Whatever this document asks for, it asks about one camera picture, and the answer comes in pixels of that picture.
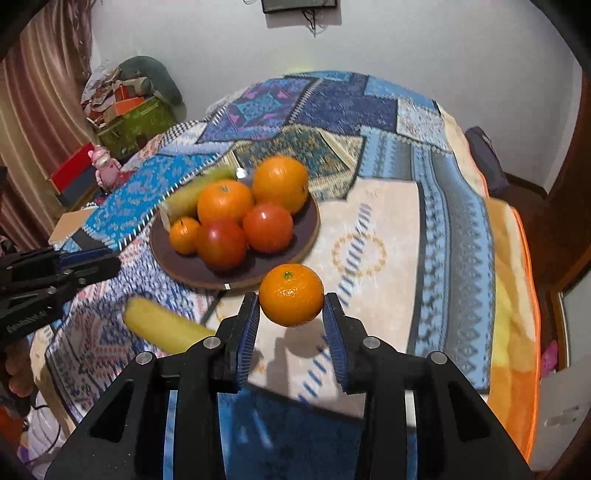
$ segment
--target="curtain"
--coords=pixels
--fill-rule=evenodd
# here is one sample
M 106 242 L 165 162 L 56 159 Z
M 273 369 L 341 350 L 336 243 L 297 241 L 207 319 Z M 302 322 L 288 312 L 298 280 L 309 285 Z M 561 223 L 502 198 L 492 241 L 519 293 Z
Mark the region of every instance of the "curtain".
M 0 67 L 0 165 L 8 167 L 0 232 L 21 249 L 47 245 L 61 205 L 48 178 L 93 140 L 80 107 L 90 76 L 95 0 L 51 0 Z

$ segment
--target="plate of fruit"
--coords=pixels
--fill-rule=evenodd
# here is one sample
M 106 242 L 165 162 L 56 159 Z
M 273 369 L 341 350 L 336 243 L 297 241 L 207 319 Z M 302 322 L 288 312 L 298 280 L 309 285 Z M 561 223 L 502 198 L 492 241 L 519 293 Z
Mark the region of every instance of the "plate of fruit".
M 299 161 L 271 157 L 251 176 L 218 167 L 159 205 L 150 232 L 158 265 L 194 288 L 259 284 L 278 265 L 300 262 L 320 229 L 320 212 Z

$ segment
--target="hand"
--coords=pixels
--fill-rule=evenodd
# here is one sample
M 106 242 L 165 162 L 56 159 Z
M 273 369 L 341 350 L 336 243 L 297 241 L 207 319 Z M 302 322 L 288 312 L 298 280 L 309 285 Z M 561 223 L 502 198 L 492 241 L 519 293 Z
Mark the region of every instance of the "hand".
M 34 381 L 27 339 L 21 339 L 17 343 L 7 346 L 5 351 L 7 359 L 4 368 L 11 376 L 8 388 L 19 397 L 28 397 L 33 393 Z

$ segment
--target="pink pig figurine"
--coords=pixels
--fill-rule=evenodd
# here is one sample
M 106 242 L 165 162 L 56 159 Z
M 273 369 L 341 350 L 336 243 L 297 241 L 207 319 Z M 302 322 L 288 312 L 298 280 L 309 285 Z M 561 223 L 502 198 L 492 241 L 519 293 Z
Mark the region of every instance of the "pink pig figurine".
M 96 182 L 100 188 L 110 192 L 116 185 L 117 176 L 121 170 L 121 164 L 111 158 L 109 151 L 101 146 L 95 145 L 93 151 L 88 152 L 90 161 L 96 168 Z

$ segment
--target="triangular cutout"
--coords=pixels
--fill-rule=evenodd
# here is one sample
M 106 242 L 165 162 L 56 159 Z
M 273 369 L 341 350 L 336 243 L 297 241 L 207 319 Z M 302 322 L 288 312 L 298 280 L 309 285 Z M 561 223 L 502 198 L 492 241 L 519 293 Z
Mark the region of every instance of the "triangular cutout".
M 123 437 L 125 420 L 127 419 L 127 412 L 133 394 L 134 383 L 128 380 L 92 426 L 90 436 L 112 443 L 119 443 Z
M 476 411 L 460 385 L 450 382 L 447 387 L 460 441 L 470 442 L 490 436 L 491 430 L 485 419 Z

